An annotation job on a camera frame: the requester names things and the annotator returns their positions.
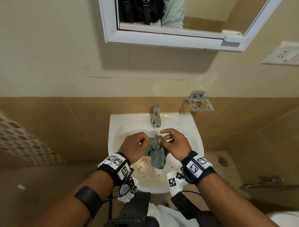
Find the sink basin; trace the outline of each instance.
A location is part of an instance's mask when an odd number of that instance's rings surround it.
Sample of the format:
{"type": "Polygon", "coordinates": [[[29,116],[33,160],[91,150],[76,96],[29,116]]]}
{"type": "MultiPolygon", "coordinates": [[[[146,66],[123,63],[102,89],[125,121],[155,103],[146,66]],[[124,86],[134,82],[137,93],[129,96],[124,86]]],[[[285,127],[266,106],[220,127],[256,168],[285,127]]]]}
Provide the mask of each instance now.
{"type": "MultiPolygon", "coordinates": [[[[190,113],[162,113],[161,127],[156,128],[150,122],[150,114],[119,114],[110,116],[108,153],[118,152],[126,136],[143,131],[149,137],[155,135],[165,136],[160,131],[165,128],[174,128],[187,137],[192,149],[204,156],[204,148],[199,132],[190,113]]],[[[132,165],[134,172],[132,177],[139,180],[138,190],[155,194],[169,192],[167,173],[172,171],[181,172],[181,163],[171,154],[166,157],[164,169],[152,167],[150,157],[142,157],[132,165]]]]}

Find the green cloth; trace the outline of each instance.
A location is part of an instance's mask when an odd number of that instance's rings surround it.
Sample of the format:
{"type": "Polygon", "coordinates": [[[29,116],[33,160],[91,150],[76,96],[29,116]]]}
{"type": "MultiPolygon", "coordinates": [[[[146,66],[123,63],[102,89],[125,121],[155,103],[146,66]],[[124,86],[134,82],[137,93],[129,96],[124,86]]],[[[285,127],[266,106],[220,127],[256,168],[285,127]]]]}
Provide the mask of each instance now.
{"type": "Polygon", "coordinates": [[[149,147],[144,152],[143,156],[152,157],[152,166],[161,170],[165,166],[166,157],[164,148],[158,144],[158,139],[163,140],[163,137],[155,135],[154,138],[149,138],[149,147]]]}

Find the chrome faucet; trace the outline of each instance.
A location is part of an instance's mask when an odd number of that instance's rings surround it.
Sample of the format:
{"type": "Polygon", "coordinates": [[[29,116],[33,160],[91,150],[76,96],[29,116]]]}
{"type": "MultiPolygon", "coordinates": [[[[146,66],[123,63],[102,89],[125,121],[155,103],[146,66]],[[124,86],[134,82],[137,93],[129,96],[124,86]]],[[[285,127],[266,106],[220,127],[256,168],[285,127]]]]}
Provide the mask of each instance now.
{"type": "Polygon", "coordinates": [[[156,127],[161,127],[161,118],[160,118],[160,105],[156,104],[154,105],[154,113],[151,114],[150,117],[151,123],[156,124],[156,127]]]}

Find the hand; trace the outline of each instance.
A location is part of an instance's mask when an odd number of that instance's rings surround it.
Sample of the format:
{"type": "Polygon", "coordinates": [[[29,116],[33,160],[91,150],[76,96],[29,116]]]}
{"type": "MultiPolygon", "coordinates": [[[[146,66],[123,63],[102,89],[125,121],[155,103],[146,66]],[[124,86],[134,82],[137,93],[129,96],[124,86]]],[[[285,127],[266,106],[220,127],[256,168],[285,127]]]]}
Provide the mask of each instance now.
{"type": "Polygon", "coordinates": [[[137,162],[149,146],[149,137],[144,132],[127,136],[120,146],[118,152],[123,153],[131,165],[137,162]]]}
{"type": "Polygon", "coordinates": [[[173,128],[164,129],[161,134],[170,133],[164,136],[164,140],[158,140],[158,143],[166,149],[166,153],[171,153],[177,160],[182,160],[189,155],[192,148],[188,142],[188,139],[179,131],[173,128]]]}

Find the floor drain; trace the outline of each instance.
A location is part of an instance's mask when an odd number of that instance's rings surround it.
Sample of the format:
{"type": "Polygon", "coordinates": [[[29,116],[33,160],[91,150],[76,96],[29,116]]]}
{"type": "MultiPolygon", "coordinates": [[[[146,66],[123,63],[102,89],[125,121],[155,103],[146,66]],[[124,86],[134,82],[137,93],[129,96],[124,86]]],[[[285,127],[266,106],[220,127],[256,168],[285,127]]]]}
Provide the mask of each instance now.
{"type": "Polygon", "coordinates": [[[228,162],[224,157],[219,157],[218,162],[222,167],[228,167],[228,162]]]}
{"type": "Polygon", "coordinates": [[[89,172],[85,173],[85,174],[84,174],[84,179],[87,179],[88,177],[90,177],[91,174],[93,174],[92,171],[89,171],[89,172]]]}

